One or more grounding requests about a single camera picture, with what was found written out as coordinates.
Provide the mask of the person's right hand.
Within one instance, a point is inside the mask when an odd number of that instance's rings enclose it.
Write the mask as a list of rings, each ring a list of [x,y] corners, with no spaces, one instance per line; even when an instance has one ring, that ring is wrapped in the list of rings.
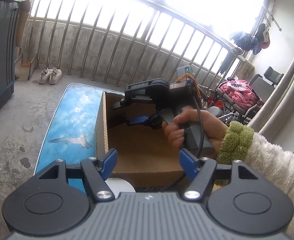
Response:
[[[207,138],[213,146],[212,151],[209,153],[203,152],[200,156],[216,159],[228,126],[208,111],[198,111],[197,109],[186,107],[182,113],[174,117],[172,124],[168,124],[166,121],[162,122],[164,134],[174,149],[180,150],[185,144],[188,125],[191,126],[192,131],[202,133],[196,137],[197,142],[201,138]]]

